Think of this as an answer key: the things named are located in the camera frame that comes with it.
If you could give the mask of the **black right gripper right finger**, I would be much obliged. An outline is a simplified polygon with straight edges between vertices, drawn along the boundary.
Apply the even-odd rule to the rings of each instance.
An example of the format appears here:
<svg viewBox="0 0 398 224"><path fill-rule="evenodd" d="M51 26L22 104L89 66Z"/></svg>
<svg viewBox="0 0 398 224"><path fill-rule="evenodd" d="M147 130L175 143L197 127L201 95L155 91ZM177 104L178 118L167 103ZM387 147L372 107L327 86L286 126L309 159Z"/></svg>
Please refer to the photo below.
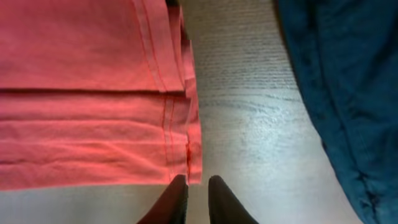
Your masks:
<svg viewBox="0 0 398 224"><path fill-rule="evenodd" d="M219 175L209 179L208 208L211 224L258 224Z"/></svg>

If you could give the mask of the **orange red t-shirt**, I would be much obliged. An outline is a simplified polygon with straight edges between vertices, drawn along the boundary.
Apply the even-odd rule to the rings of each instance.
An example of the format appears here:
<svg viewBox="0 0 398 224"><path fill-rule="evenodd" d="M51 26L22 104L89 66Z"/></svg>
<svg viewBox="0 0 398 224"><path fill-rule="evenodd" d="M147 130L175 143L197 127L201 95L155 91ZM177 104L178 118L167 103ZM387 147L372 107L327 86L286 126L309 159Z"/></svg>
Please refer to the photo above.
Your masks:
<svg viewBox="0 0 398 224"><path fill-rule="evenodd" d="M178 1L1 0L1 189L202 176Z"/></svg>

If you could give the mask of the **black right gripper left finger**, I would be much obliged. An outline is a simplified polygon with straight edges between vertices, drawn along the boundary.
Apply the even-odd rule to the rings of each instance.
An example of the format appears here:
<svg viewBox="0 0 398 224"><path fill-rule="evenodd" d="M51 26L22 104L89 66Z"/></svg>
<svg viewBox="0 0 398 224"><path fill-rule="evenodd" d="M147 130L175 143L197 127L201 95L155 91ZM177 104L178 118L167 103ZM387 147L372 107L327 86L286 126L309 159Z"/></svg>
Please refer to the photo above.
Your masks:
<svg viewBox="0 0 398 224"><path fill-rule="evenodd" d="M186 224L188 185L184 175L176 175L137 224Z"/></svg>

